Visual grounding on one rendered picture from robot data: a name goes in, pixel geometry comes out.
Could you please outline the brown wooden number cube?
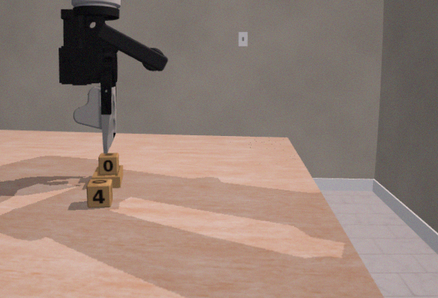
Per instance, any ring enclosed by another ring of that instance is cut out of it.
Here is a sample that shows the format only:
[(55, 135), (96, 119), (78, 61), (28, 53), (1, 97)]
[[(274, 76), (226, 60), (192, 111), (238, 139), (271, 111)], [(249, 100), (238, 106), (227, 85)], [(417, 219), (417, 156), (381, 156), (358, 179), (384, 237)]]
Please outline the brown wooden number cube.
[(91, 179), (87, 184), (89, 208), (111, 207), (113, 201), (112, 179)]
[(119, 172), (119, 154), (118, 153), (101, 153), (98, 157), (99, 174), (113, 175)]

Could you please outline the brown wooden tray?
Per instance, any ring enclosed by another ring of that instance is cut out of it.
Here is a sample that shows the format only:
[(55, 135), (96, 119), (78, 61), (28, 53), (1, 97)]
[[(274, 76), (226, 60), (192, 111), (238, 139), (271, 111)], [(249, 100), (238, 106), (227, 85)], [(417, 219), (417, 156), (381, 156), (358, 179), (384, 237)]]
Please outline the brown wooden tray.
[(96, 168), (92, 179), (112, 179), (113, 188), (121, 188), (121, 182), (123, 179), (123, 165), (119, 165), (119, 172), (118, 174), (113, 175), (100, 175), (98, 167)]

